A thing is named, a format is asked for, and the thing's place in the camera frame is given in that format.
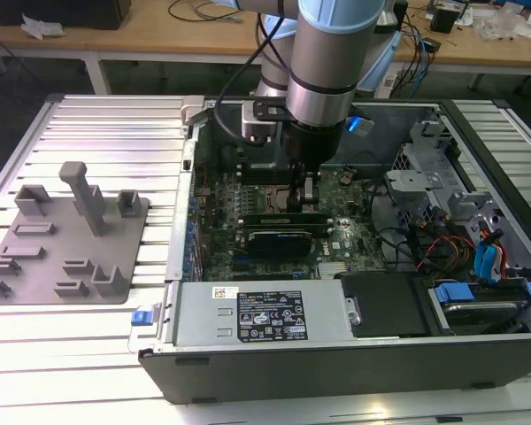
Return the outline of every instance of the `slotted aluminum surface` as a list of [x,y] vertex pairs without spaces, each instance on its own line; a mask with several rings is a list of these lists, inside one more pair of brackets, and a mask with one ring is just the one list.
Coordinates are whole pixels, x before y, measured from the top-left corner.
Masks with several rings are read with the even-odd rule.
[[[91,184],[141,188],[152,207],[124,305],[0,306],[1,424],[419,424],[436,423],[441,415],[482,425],[531,424],[531,375],[493,390],[169,405],[128,353],[127,338],[131,312],[163,299],[180,106],[179,97],[68,97],[45,108],[27,149],[18,152],[19,164],[10,164],[12,177],[0,189],[0,240],[24,180],[44,184],[54,196],[70,196],[54,179],[67,159],[92,158]],[[149,336],[153,329],[141,331]]]
[[[491,101],[455,101],[470,125],[531,205],[531,130],[512,110],[499,109]],[[468,158],[459,159],[477,190],[486,185]]]

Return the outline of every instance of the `screw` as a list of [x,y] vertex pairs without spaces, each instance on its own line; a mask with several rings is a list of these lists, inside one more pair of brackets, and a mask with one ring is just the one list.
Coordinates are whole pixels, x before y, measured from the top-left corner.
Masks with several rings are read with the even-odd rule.
[[350,320],[350,325],[357,326],[361,323],[360,315],[356,312],[348,312],[348,319]]

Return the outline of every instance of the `power supply label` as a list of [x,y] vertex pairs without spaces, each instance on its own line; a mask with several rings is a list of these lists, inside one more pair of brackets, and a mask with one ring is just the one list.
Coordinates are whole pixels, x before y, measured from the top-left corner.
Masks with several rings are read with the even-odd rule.
[[308,339],[300,290],[238,292],[238,339],[243,343]]

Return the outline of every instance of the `blue wire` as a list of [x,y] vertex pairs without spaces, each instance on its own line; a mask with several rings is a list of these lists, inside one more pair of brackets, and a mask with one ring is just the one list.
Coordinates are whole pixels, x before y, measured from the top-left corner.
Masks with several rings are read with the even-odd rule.
[[423,82],[423,74],[425,73],[425,68],[427,67],[427,49],[425,49],[425,42],[423,42],[423,39],[421,38],[420,34],[417,34],[417,38],[419,39],[419,43],[421,43],[421,64],[422,67],[418,73],[417,77],[417,83],[415,84],[415,87],[413,87],[413,91],[409,95],[409,98],[412,99],[413,96],[415,96],[415,93],[417,93],[417,90],[419,90],[419,87],[421,83]]

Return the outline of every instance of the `power connector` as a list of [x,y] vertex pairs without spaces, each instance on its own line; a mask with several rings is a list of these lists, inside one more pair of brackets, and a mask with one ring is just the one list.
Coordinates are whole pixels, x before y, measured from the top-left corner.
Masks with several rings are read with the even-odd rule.
[[441,43],[432,38],[424,38],[423,43],[425,44],[425,51],[428,53],[436,53],[441,48]]

